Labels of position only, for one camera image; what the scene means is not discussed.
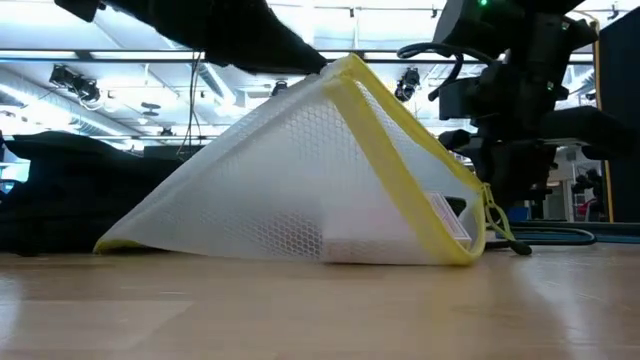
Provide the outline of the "black ceiling spotlight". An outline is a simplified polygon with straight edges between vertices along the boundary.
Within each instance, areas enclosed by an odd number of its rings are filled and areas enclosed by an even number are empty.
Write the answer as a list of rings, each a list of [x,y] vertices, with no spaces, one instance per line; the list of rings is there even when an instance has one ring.
[[[95,79],[76,74],[68,66],[55,64],[49,82],[59,88],[75,94],[81,101],[94,103],[101,98],[100,89]]]
[[[394,96],[400,102],[408,102],[414,95],[416,88],[420,86],[420,74],[417,68],[407,68],[397,81]]]

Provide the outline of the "teal blue flat strip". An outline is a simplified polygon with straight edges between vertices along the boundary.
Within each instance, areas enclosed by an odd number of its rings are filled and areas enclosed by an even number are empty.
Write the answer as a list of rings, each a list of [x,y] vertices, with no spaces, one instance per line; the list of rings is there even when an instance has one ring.
[[[600,234],[597,236],[597,238],[598,238],[598,241],[601,243],[640,245],[640,236]]]

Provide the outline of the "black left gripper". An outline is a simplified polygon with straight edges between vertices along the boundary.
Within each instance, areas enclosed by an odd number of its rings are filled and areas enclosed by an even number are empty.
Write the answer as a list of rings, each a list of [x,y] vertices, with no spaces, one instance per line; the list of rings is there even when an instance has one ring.
[[[203,49],[206,44],[206,59],[220,66],[252,74],[313,74],[328,63],[278,19],[266,0],[212,0],[207,32],[206,0],[104,3],[181,45]]]

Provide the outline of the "black aluminium table frame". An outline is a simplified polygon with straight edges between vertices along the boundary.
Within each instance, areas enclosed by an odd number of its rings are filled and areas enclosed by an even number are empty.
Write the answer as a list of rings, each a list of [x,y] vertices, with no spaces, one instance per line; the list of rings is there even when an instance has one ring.
[[[614,234],[624,236],[640,236],[640,223],[606,223],[606,222],[562,222],[562,221],[519,221],[511,222],[511,228],[574,228],[592,233]]]

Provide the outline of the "distant black robot workstation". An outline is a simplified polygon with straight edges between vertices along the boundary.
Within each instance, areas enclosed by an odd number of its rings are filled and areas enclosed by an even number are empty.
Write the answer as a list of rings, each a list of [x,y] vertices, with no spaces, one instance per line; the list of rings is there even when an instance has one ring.
[[[578,175],[576,183],[572,185],[573,194],[584,194],[591,190],[593,197],[578,206],[578,213],[584,216],[587,222],[600,222],[604,214],[603,178],[595,168],[589,169],[585,174]]]

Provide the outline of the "white mesh pouch yellow trim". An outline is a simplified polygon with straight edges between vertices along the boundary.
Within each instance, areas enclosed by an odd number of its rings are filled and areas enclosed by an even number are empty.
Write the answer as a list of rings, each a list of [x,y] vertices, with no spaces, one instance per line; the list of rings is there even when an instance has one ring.
[[[322,216],[364,198],[391,200],[442,265],[474,263],[488,230],[528,253],[490,186],[355,55],[231,126],[107,230],[95,251],[333,263],[321,260]]]

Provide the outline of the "black monitor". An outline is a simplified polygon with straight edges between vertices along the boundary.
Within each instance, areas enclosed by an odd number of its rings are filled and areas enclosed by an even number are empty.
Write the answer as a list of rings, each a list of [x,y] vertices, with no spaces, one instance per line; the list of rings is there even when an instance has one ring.
[[[186,161],[203,148],[203,145],[158,145],[146,146],[145,158]]]

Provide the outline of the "black partition panel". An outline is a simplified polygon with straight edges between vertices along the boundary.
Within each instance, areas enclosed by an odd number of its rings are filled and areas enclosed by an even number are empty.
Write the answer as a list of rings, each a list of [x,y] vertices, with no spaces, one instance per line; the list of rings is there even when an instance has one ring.
[[[636,132],[609,161],[613,219],[640,223],[640,8],[601,31],[599,60],[603,111]]]

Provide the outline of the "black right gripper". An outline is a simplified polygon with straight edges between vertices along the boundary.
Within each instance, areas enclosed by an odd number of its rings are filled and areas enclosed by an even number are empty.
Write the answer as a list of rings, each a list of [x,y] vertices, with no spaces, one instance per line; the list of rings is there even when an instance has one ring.
[[[571,54],[595,42],[586,21],[567,16],[584,0],[447,0],[433,40],[476,58],[487,67],[478,76],[470,118],[477,134],[494,139],[535,138],[541,118],[568,97],[562,86]],[[439,135],[449,151],[467,151],[471,133]],[[499,206],[542,201],[556,147],[535,140],[473,139],[469,157]]]

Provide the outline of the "black backpack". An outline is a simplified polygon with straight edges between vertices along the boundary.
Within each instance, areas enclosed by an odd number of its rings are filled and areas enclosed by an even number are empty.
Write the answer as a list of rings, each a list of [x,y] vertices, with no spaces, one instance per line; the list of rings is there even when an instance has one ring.
[[[98,239],[182,162],[134,155],[86,136],[0,135],[29,161],[28,178],[0,191],[0,253],[90,253]]]

